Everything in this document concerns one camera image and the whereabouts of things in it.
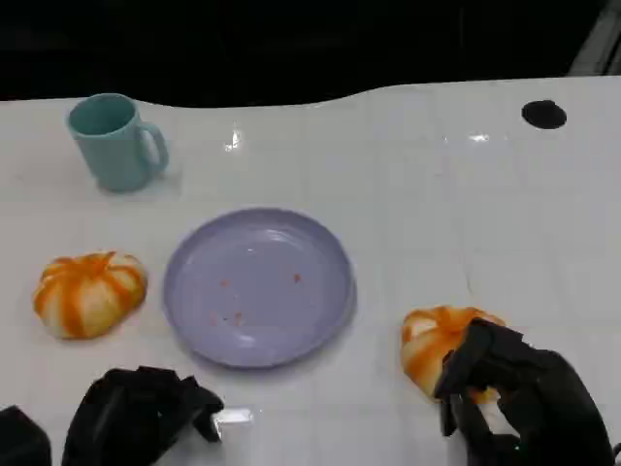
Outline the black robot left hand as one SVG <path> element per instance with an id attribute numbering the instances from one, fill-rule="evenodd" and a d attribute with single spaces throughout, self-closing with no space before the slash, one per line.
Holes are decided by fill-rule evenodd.
<path id="1" fill-rule="evenodd" d="M 88 389 L 71 421 L 63 465 L 152 465 L 188 428 L 221 442 L 213 417 L 224 403 L 192 376 L 114 368 Z"/>

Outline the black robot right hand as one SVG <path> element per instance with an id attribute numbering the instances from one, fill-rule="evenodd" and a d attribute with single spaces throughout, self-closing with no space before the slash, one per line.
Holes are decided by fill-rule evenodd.
<path id="1" fill-rule="evenodd" d="M 498 391 L 497 406 L 514 433 L 490 430 L 472 388 Z M 562 355 L 535 349 L 521 333 L 481 318 L 443 359 L 434 395 L 443 436 L 461 433 L 470 465 L 613 465 L 620 452 Z"/>

